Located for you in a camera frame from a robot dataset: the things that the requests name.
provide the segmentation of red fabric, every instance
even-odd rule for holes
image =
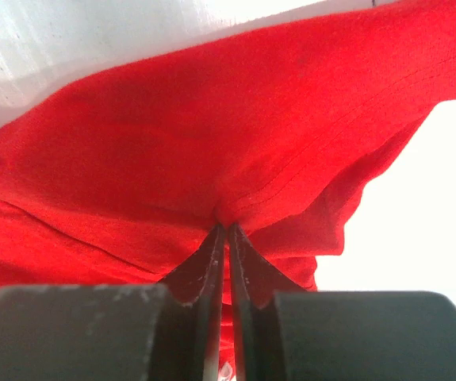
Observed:
[[[155,282],[218,220],[315,290],[315,256],[341,253],[363,186],[452,98],[456,0],[255,30],[81,79],[0,129],[0,285]],[[229,287],[224,302],[221,361]]]

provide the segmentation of white surface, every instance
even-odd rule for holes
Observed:
[[[456,101],[435,107],[370,182],[341,257],[318,257],[320,290],[437,291],[456,304]]]
[[[0,126],[104,68],[371,6],[372,0],[0,0]],[[345,253],[318,262],[322,290],[431,290],[456,303],[456,102],[439,106],[396,163],[367,186],[347,223]]]

